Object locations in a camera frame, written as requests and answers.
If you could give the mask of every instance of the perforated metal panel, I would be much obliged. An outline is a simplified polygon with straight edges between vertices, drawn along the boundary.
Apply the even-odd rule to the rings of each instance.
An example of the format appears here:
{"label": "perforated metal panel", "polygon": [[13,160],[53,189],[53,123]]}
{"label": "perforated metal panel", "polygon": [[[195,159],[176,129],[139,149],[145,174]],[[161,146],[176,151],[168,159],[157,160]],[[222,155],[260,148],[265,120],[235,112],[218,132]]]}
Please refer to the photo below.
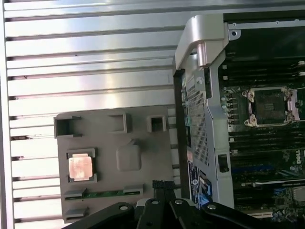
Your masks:
{"label": "perforated metal panel", "polygon": [[195,86],[187,90],[188,112],[191,119],[191,141],[193,156],[206,166],[209,166],[205,117],[204,117],[204,93],[197,91]]}

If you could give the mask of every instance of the metal frame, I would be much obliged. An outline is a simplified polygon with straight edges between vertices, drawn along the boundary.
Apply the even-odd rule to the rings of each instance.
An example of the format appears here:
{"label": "metal frame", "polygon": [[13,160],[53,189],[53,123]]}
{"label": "metal frame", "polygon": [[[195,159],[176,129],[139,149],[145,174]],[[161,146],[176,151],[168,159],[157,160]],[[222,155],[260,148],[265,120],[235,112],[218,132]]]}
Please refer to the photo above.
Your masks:
{"label": "metal frame", "polygon": [[9,97],[6,67],[6,48],[4,31],[3,1],[0,5],[0,91],[1,91],[1,141],[0,150],[0,228],[14,228],[14,204],[12,191],[11,156],[10,156],[10,124]]}
{"label": "metal frame", "polygon": [[[35,220],[48,220],[48,223],[51,223],[51,217],[57,217],[58,221],[55,220],[53,225],[59,227],[63,224],[60,223],[61,210],[60,201],[57,199],[59,197],[57,191],[46,191],[48,187],[44,187],[43,192],[39,191],[40,194],[42,193],[40,195],[42,198],[38,198],[37,201],[13,203],[12,199],[12,171],[14,176],[39,176],[40,172],[46,175],[42,180],[14,180],[14,193],[17,193],[14,197],[21,195],[28,197],[29,193],[37,193],[37,189],[48,182],[50,184],[54,182],[56,187],[59,185],[56,178],[58,175],[57,158],[55,158],[56,151],[53,150],[55,144],[50,140],[51,135],[49,135],[53,131],[51,121],[57,112],[75,111],[77,109],[173,105],[173,82],[170,72],[172,66],[168,63],[173,58],[173,52],[178,44],[179,36],[190,17],[206,12],[231,13],[286,9],[305,9],[304,1],[132,0],[126,3],[123,0],[114,0],[110,4],[102,3],[100,0],[2,2],[0,9],[0,81],[3,132],[3,152],[1,153],[3,158],[0,158],[2,227],[5,228],[5,223],[7,223],[7,228],[14,227],[14,213],[16,218],[23,219],[24,217],[27,221],[31,221],[33,218]],[[90,27],[88,24],[84,26],[75,23],[76,21],[93,21],[96,23],[92,22]],[[51,25],[57,22],[58,26],[69,28],[56,27],[52,31],[48,29],[40,30],[41,27],[37,29],[34,27],[29,28],[34,23],[48,28],[46,24],[43,24],[44,22]],[[29,29],[18,32],[12,31],[11,29],[16,25]],[[100,35],[103,35],[103,41],[107,40],[110,43],[103,46],[101,40],[96,39]],[[5,42],[7,37],[9,39],[8,44],[13,45],[13,48],[12,46],[9,48],[10,52],[13,51],[11,54],[9,54],[10,52],[6,53]],[[156,37],[159,40],[162,37],[163,40],[159,42],[155,40]],[[130,38],[133,38],[133,40],[138,39],[142,42],[128,43]],[[71,53],[63,53],[64,49],[58,49],[56,50],[57,54],[51,54],[54,52],[53,48],[50,52],[47,51],[44,46],[50,43],[45,43],[45,41],[56,43],[58,39],[60,41],[64,40],[68,46],[71,46],[71,49],[68,50],[66,46],[64,47],[66,51]],[[122,43],[120,49],[117,49],[116,44],[111,43],[113,39]],[[16,46],[14,44],[21,43],[30,43],[35,47],[36,40],[42,42],[44,48],[42,52],[39,50],[33,51],[34,48],[23,50],[22,46],[20,51],[15,49]],[[90,46],[88,40],[96,41],[99,47]],[[78,47],[79,43],[73,44],[72,41],[80,41],[85,45],[81,48]],[[95,52],[94,55],[87,52],[89,50],[87,49],[88,47]],[[104,51],[115,50],[115,52],[97,53],[98,49]],[[201,45],[198,51],[201,52],[204,49],[205,47]],[[44,56],[35,56],[35,59],[33,59],[33,56],[28,55],[41,53],[44,53]],[[17,55],[17,57],[11,58],[9,55]],[[120,66],[125,62],[126,68],[118,68],[118,62],[120,62]],[[101,68],[101,65],[99,65],[96,68],[95,63],[103,63],[105,67]],[[62,70],[66,69],[66,67],[69,67],[69,69],[74,68],[74,72],[63,72]],[[28,70],[27,68],[35,70],[37,75],[33,75],[34,71],[30,71],[25,76],[23,70]],[[87,85],[88,87],[83,88],[79,84],[84,80],[88,82],[89,78],[96,80],[105,75],[107,75],[108,79],[113,79],[114,76],[123,78],[127,72],[126,76],[135,73],[134,78],[139,80],[137,81],[138,83],[133,84],[131,81],[121,81],[118,87],[116,82],[109,81],[109,87],[100,87],[101,84],[97,85],[94,81],[90,81]],[[140,79],[143,79],[141,78],[141,73],[145,74],[145,72],[147,72],[147,75],[144,78],[147,79],[151,76],[150,81],[140,81]],[[65,90],[63,85],[59,88],[57,87],[60,83],[69,83],[68,79],[74,76],[72,88],[68,89],[68,87]],[[24,93],[21,94],[19,92],[18,89],[20,88],[24,89]],[[10,143],[10,137],[14,139],[19,137],[35,139],[18,140]],[[40,147],[47,149],[41,152],[39,150]],[[33,160],[13,161],[11,164],[11,156],[32,157]],[[37,167],[38,165],[43,165],[45,168],[41,169]],[[36,170],[30,170],[29,168],[32,167],[37,168]],[[184,176],[182,180],[188,180],[185,174],[181,173],[181,176]],[[53,195],[53,199],[44,200],[46,196],[49,198],[50,195]],[[49,204],[50,208],[44,208],[43,211],[45,212],[42,212],[42,206],[46,204]],[[43,221],[28,222],[27,225],[41,228]]]}

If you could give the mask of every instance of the green circuit board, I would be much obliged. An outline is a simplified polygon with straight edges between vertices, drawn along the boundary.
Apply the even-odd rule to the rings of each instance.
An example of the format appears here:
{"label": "green circuit board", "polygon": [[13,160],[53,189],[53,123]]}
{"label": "green circuit board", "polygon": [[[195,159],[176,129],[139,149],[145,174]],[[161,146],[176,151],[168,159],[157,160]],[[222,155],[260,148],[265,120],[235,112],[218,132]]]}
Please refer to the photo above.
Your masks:
{"label": "green circuit board", "polygon": [[[296,60],[285,64],[293,76],[305,68]],[[235,208],[261,211],[272,222],[304,221],[304,80],[268,81],[272,71],[264,64],[242,70],[233,65],[219,68],[219,86],[228,116]]]}

